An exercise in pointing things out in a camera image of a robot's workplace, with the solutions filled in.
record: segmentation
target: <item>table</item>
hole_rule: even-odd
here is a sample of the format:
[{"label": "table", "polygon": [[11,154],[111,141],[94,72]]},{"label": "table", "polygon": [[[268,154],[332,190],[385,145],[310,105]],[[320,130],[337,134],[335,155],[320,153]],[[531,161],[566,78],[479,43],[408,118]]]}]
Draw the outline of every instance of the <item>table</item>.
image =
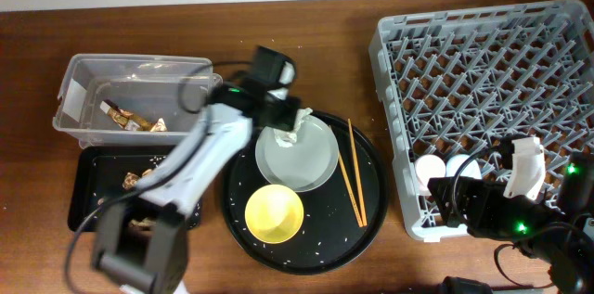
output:
[{"label": "table", "polygon": [[[56,96],[77,53],[249,59],[255,45],[295,62],[292,93],[303,105],[351,118],[389,167],[384,111],[375,94],[368,44],[384,16],[544,0],[327,0],[14,12],[0,14],[0,292],[64,292],[62,264],[77,160],[76,140],[51,126]],[[590,12],[594,0],[583,0]],[[224,77],[231,69],[217,69]],[[383,292],[432,288],[455,275],[509,286],[493,264],[498,245],[471,237],[439,244],[405,231],[393,188],[383,228],[359,258],[315,276],[285,275],[250,258],[228,232],[217,193],[204,195],[203,222],[189,234],[191,292]],[[90,292],[117,292],[89,268],[94,235],[79,242],[73,277]],[[502,253],[517,281],[548,283],[549,269],[516,251]]]}]

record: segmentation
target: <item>green led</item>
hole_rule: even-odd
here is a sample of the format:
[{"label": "green led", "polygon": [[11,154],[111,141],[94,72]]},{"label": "green led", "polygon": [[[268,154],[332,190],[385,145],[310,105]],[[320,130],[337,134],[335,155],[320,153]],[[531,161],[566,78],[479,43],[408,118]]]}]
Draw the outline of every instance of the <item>green led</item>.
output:
[{"label": "green led", "polygon": [[569,173],[569,174],[577,173],[577,168],[574,166],[573,163],[571,163],[567,166],[567,173]]},{"label": "green led", "polygon": [[526,234],[526,232],[528,231],[528,227],[523,225],[523,223],[519,223],[516,227],[516,231],[522,234]]}]

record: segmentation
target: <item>black tray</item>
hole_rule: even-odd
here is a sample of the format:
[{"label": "black tray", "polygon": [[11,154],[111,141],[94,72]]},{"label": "black tray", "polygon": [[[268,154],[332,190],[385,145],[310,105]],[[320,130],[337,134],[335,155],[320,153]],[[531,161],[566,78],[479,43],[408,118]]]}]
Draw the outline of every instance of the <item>black tray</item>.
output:
[{"label": "black tray", "polygon": [[[346,121],[321,112],[314,115],[336,135],[346,171],[357,199],[355,174]],[[255,138],[226,168],[222,192],[223,214],[233,237],[256,261],[294,275],[315,275],[339,268],[361,254],[383,224],[388,207],[385,169],[371,142],[353,128],[363,186],[368,226],[359,228],[340,165],[324,185],[298,193],[305,216],[299,232],[287,242],[265,244],[245,224],[245,206],[250,196],[268,182],[255,162]]]},{"label": "black tray", "polygon": [[[78,159],[76,182],[72,192],[68,227],[75,231],[84,217],[97,207],[101,198],[116,198],[126,193],[122,187],[127,173],[141,175],[154,169],[167,156],[173,146],[159,147],[88,147]],[[187,222],[188,229],[200,223],[200,202]],[[96,220],[86,228],[95,231]]]}]

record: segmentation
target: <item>yellow bowl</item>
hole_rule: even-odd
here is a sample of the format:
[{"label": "yellow bowl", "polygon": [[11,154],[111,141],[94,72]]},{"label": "yellow bowl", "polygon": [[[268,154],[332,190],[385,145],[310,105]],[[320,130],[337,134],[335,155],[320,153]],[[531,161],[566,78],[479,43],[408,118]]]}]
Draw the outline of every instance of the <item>yellow bowl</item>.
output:
[{"label": "yellow bowl", "polygon": [[303,223],[303,203],[283,185],[266,185],[255,191],[245,207],[248,229],[264,243],[282,243]]}]

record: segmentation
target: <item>dish rack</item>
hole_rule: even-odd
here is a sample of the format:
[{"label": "dish rack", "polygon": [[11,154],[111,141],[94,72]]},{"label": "dish rack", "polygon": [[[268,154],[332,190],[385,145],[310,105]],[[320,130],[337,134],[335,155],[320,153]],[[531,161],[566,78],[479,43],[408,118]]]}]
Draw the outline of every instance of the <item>dish rack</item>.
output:
[{"label": "dish rack", "polygon": [[[369,46],[378,99],[394,149],[405,226],[425,242],[466,235],[441,225],[420,194],[414,161],[471,154],[506,134],[545,147],[541,190],[554,208],[572,151],[594,149],[594,23],[578,0],[493,6],[381,19]],[[479,160],[483,178],[507,182],[500,156]]]}]

